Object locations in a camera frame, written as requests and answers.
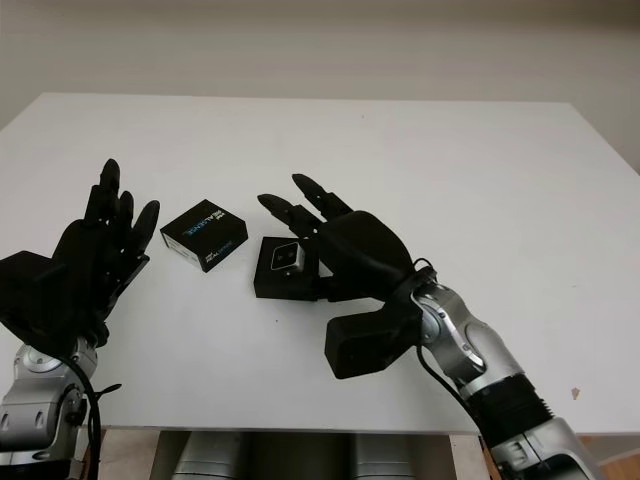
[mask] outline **small black box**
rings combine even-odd
[[[306,240],[264,237],[253,279],[256,297],[318,300],[319,264],[318,253]]]
[[[249,238],[247,225],[223,208],[203,200],[160,229],[172,250],[208,272]]]

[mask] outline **silver robotic arm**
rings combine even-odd
[[[133,196],[118,196],[119,188],[120,167],[108,160],[84,217],[66,228],[50,258],[22,251],[0,260],[0,322],[24,342],[0,410],[3,480],[78,478],[86,402],[88,478],[98,478],[98,399],[113,388],[93,391],[95,351],[107,343],[105,322],[118,298],[149,261],[144,252],[160,210],[149,202],[132,225]]]
[[[376,312],[329,322],[325,356],[337,378],[383,370],[417,347],[425,369],[476,422],[505,479],[603,478],[566,422],[537,396],[498,334],[471,315],[458,294],[438,283],[428,261],[416,270],[418,261],[376,217],[352,210],[305,175],[295,174],[293,181],[326,221],[275,195],[258,200],[332,272],[332,277],[315,279],[320,287],[332,287],[329,294],[320,288],[317,298],[384,302]],[[423,347],[455,388],[424,360]]]
[[[71,360],[87,378],[97,367],[95,349],[78,340]],[[87,403],[77,374],[57,358],[23,345],[14,359],[14,382],[0,406],[3,478],[79,479],[74,458]]]
[[[422,311],[421,344],[478,424],[503,477],[604,480],[567,422],[554,417],[500,336],[437,282],[411,296]]]

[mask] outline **white table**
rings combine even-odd
[[[575,430],[640,432],[640,179],[569,105],[43,95],[0,133],[0,257],[50,255],[109,157],[160,226],[208,198],[250,238],[204,274],[154,236],[99,351],[106,425],[474,431],[413,352],[333,377],[327,321],[375,302],[254,298],[262,236],[288,234],[255,197],[303,201],[302,172],[428,257]],[[0,333],[0,392],[17,347]]]

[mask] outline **black glove-like hand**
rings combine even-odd
[[[132,227],[133,196],[118,198],[119,186],[120,167],[109,160],[84,218],[67,227],[51,258],[22,251],[0,260],[0,320],[44,354],[68,355],[80,336],[104,345],[104,321],[149,261],[160,203],[148,203]]]
[[[326,222],[275,195],[258,200],[317,250],[333,273],[332,284],[350,292],[349,298],[385,302],[377,312],[329,322],[325,355],[333,372],[347,378],[383,370],[419,343],[421,314],[410,296],[417,285],[435,281],[436,272],[430,264],[416,271],[402,241],[370,213],[352,210],[309,177],[295,174],[293,181]]]

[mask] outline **robot finger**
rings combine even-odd
[[[131,230],[131,244],[129,248],[132,252],[141,254],[145,251],[153,232],[156,229],[158,223],[158,215],[160,214],[160,202],[153,200],[145,205],[140,212],[138,220],[136,220],[133,229]]]
[[[302,205],[291,205],[286,200],[265,193],[258,201],[300,238],[311,238],[318,233],[322,221]]]
[[[292,178],[305,198],[320,211],[325,219],[333,220],[353,211],[335,193],[327,193],[324,188],[306,175],[296,173],[292,175]]]
[[[120,167],[109,159],[100,174],[100,183],[91,187],[91,194],[84,214],[87,226],[111,221],[118,212],[118,189],[120,188]]]
[[[124,248],[131,222],[133,221],[133,195],[129,191],[122,192],[118,214],[113,219],[114,241],[119,248]]]

